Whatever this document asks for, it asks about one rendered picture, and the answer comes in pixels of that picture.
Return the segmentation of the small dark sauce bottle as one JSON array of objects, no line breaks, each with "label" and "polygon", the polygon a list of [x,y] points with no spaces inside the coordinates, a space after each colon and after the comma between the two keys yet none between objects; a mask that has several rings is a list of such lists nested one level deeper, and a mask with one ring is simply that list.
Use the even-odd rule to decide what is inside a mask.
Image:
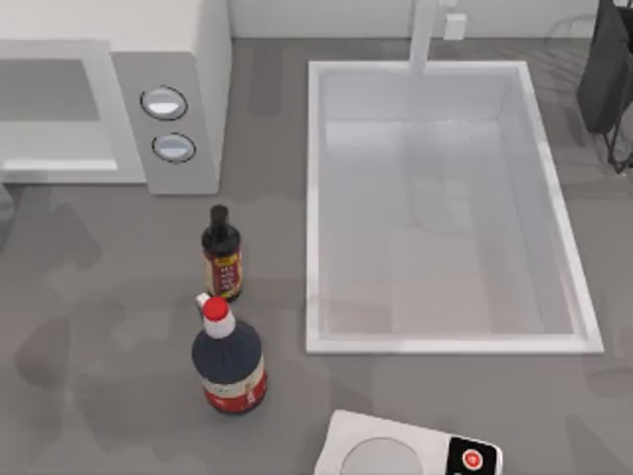
[{"label": "small dark sauce bottle", "polygon": [[228,219],[228,207],[210,209],[210,222],[201,235],[206,290],[231,302],[242,291],[241,234]]}]

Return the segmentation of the white sink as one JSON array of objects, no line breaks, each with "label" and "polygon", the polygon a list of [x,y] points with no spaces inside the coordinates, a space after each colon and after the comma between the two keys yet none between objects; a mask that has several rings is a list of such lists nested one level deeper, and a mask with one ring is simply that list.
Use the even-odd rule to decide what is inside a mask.
[{"label": "white sink", "polygon": [[306,350],[604,350],[528,65],[313,61]]}]

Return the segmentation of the red-capped dark bottle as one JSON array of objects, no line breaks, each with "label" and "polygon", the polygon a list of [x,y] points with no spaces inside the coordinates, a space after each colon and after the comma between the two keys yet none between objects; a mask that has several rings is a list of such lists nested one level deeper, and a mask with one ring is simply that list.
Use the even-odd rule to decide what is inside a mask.
[{"label": "red-capped dark bottle", "polygon": [[268,388],[262,341],[229,303],[207,292],[195,298],[202,328],[191,358],[208,403],[218,412],[241,415],[263,401]]}]

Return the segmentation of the small microwave knob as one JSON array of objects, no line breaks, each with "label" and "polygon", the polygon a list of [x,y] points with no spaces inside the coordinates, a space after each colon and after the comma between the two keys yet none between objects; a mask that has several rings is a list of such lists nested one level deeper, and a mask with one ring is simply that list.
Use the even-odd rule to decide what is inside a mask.
[{"label": "small microwave knob", "polygon": [[195,143],[179,133],[154,138],[151,148],[157,157],[170,163],[187,162],[195,156],[197,151]]}]

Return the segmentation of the large microwave knob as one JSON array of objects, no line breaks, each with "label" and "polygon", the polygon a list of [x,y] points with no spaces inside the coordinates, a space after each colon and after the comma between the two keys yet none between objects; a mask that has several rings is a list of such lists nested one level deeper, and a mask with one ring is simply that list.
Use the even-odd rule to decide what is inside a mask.
[{"label": "large microwave knob", "polygon": [[143,91],[139,102],[148,116],[158,121],[175,121],[188,111],[185,96],[177,89],[168,86]]}]

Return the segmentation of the white kitchen scale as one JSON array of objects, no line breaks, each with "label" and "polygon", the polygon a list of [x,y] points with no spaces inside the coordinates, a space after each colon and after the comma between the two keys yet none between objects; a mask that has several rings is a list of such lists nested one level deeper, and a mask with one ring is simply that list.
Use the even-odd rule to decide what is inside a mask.
[{"label": "white kitchen scale", "polygon": [[475,438],[336,410],[313,475],[503,475],[503,454]]}]

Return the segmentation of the tall white tap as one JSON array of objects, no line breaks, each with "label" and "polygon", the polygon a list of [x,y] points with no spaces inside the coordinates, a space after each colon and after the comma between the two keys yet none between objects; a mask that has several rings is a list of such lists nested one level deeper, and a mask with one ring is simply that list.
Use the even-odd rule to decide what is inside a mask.
[{"label": "tall white tap", "polygon": [[453,8],[460,0],[413,0],[408,65],[413,74],[424,72],[432,32],[441,7]]}]

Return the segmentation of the pale microwave oven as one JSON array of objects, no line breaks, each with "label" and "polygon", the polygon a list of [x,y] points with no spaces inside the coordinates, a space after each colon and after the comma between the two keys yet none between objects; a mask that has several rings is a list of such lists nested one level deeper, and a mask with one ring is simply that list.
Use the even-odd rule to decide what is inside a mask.
[{"label": "pale microwave oven", "polygon": [[[0,183],[216,194],[231,67],[227,0],[0,0]],[[183,117],[142,109],[160,86],[185,96]],[[154,154],[171,133],[192,159]]]}]

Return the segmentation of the white wall socket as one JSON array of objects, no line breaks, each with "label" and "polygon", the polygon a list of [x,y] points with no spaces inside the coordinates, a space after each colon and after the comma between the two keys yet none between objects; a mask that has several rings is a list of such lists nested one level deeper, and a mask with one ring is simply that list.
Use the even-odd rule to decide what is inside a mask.
[{"label": "white wall socket", "polygon": [[443,33],[444,41],[461,41],[465,38],[468,16],[463,13],[446,15]]}]

